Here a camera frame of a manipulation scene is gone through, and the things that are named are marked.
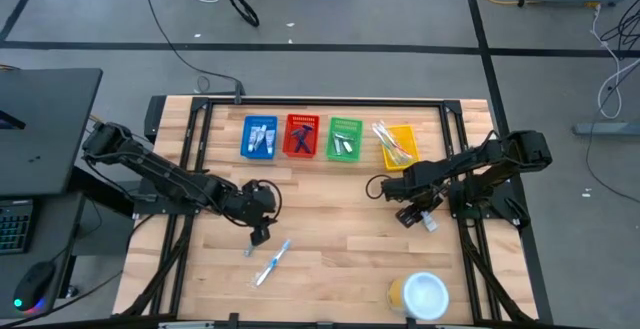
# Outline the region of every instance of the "toothbrush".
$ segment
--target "toothbrush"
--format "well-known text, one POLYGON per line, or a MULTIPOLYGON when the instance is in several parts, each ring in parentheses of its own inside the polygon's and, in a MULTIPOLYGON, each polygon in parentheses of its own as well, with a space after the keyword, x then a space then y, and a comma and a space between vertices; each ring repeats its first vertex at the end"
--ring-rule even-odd
POLYGON ((256 280, 256 286, 259 286, 260 284, 262 284, 264 280, 267 279, 267 276, 269 276, 269 273, 271 273, 273 269, 275 269, 276 265, 278 265, 278 261, 280 261, 280 257, 282 256, 282 254, 284 254, 284 252, 286 252, 287 249, 289 249, 290 242, 291 242, 290 240, 287 240, 286 242, 284 242, 284 244, 282 245, 282 248, 276 253, 276 255, 274 255, 269 265, 267 265, 267 267, 264 269, 262 274, 260 274, 260 276, 258 277, 258 280, 256 280))

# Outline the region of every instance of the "computer mouse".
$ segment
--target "computer mouse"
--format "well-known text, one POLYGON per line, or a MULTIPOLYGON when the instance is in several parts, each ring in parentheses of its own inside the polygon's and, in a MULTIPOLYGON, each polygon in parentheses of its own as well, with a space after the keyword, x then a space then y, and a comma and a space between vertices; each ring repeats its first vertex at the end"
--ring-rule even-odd
POLYGON ((49 261, 39 262, 24 275, 13 294, 13 305, 20 311, 27 311, 44 296, 56 266, 49 261))

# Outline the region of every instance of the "blue basket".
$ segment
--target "blue basket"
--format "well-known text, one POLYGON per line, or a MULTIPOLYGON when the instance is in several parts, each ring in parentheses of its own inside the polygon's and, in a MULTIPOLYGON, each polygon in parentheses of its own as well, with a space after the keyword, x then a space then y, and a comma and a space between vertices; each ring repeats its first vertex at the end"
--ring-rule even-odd
POLYGON ((276 153, 276 139, 278 138, 278 117, 275 116, 262 116, 262 115, 249 115, 244 119, 244 131, 242 132, 242 148, 240 154, 243 157, 249 159, 273 159, 276 153), (267 153, 267 140, 262 139, 262 143, 259 147, 255 148, 252 152, 249 152, 249 135, 251 134, 251 127, 254 126, 267 126, 267 130, 275 130, 276 134, 273 138, 273 151, 271 154, 267 153))

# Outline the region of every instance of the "gray floor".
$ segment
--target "gray floor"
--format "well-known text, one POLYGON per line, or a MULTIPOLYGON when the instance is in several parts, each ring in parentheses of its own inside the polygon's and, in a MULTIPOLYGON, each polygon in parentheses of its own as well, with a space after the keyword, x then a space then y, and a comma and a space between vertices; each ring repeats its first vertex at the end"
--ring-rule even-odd
MULTIPOLYGON (((0 23, 18 0, 0 0, 0 23)), ((477 46, 466 0, 248 0, 263 21, 256 30, 226 0, 153 0, 175 42, 327 43, 477 46)), ((595 49, 585 8, 497 6, 478 0, 496 48, 595 49)), ((599 29, 614 25, 631 0, 603 9, 599 29)), ((161 43, 145 0, 30 0, 9 40, 161 43)), ((479 56, 385 53, 188 52, 190 62, 243 80, 250 94, 484 98, 479 56)), ((545 133, 554 163, 525 175, 525 189, 556 323, 629 328, 640 322, 640 208, 599 186, 584 164, 586 141, 572 124, 589 121, 595 95, 613 71, 609 59, 493 58, 512 130, 545 133), (591 197, 582 193, 591 189, 591 197)), ((0 50, 0 62, 23 68, 100 67, 94 113, 142 131, 148 98, 191 93, 197 73, 170 52, 0 50)), ((211 80, 215 90, 229 90, 211 80)), ((623 86, 621 119, 638 120, 640 74, 623 86)), ((638 196, 637 141, 594 141, 591 162, 604 180, 638 196)), ((105 168, 117 180, 135 178, 105 168)), ((110 224, 126 237, 130 223, 110 224)), ((91 288, 122 267, 124 251, 84 258, 73 282, 91 288)), ((70 307, 67 319, 106 317, 117 283, 70 307)), ((62 315, 47 318, 61 320, 62 315)))

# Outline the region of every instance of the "yellow basket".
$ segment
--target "yellow basket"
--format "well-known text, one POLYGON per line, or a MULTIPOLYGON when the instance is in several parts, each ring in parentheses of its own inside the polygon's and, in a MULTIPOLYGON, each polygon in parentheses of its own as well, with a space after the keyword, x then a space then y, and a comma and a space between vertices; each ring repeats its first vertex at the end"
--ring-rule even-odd
POLYGON ((413 160, 408 164, 398 165, 394 163, 393 159, 391 159, 391 155, 389 155, 384 145, 380 144, 380 146, 382 147, 382 155, 384 155, 384 166, 388 171, 403 170, 411 166, 411 164, 420 160, 420 155, 418 154, 418 145, 416 144, 416 137, 413 135, 413 128, 411 127, 411 125, 392 125, 387 127, 387 129, 389 129, 389 132, 393 134, 396 142, 400 144, 402 149, 406 150, 413 157, 413 160))

